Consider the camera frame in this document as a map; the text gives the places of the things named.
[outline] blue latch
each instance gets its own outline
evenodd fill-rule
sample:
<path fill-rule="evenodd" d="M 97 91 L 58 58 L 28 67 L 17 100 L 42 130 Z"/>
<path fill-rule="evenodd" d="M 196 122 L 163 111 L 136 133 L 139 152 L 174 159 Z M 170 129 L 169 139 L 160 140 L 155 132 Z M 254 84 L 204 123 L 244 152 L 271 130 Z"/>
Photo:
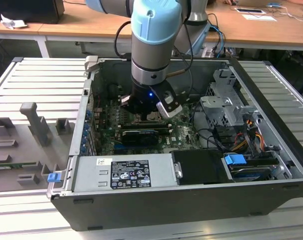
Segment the blue latch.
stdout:
<path fill-rule="evenodd" d="M 227 156 L 225 156 L 225 161 L 227 165 L 247 164 L 246 159 L 242 154 L 228 154 Z"/>
<path fill-rule="evenodd" d="M 47 182 L 49 183 L 60 183 L 62 174 L 60 172 L 50 173 L 47 178 Z"/>

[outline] metal screw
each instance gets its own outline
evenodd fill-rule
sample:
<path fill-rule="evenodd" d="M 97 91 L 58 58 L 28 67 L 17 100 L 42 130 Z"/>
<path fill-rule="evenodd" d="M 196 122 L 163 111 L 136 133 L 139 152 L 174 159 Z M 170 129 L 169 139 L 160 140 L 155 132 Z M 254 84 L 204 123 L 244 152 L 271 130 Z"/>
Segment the metal screw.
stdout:
<path fill-rule="evenodd" d="M 149 10 L 149 11 L 147 12 L 147 16 L 148 16 L 148 17 L 153 17 L 153 16 L 154 16 L 153 11 L 152 11 L 152 10 Z"/>

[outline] laptop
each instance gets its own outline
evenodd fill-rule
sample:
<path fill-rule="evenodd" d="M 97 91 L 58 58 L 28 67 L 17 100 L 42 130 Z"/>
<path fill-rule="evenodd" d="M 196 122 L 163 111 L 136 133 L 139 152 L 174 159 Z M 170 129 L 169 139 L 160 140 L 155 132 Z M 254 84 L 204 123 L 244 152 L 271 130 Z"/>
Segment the laptop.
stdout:
<path fill-rule="evenodd" d="M 265 8 L 268 4 L 281 4 L 282 0 L 234 0 L 240 7 Z"/>

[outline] motherboard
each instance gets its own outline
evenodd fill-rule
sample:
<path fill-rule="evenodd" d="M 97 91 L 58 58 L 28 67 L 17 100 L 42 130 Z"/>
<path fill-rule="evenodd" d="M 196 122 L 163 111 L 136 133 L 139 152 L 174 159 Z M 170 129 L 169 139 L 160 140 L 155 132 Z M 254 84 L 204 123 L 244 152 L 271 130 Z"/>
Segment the motherboard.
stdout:
<path fill-rule="evenodd" d="M 142 119 L 114 100 L 102 101 L 94 110 L 97 153 L 100 156 L 162 154 L 174 150 L 201 149 L 193 130 L 191 104 L 170 120 L 155 111 Z"/>

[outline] power supply label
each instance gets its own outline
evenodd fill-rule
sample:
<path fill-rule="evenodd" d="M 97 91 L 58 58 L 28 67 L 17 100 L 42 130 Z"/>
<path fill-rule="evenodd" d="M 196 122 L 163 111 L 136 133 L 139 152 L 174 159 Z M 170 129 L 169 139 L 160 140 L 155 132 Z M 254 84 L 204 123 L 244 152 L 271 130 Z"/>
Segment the power supply label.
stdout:
<path fill-rule="evenodd" d="M 148 188 L 151 186 L 148 160 L 111 162 L 110 187 L 112 189 Z"/>

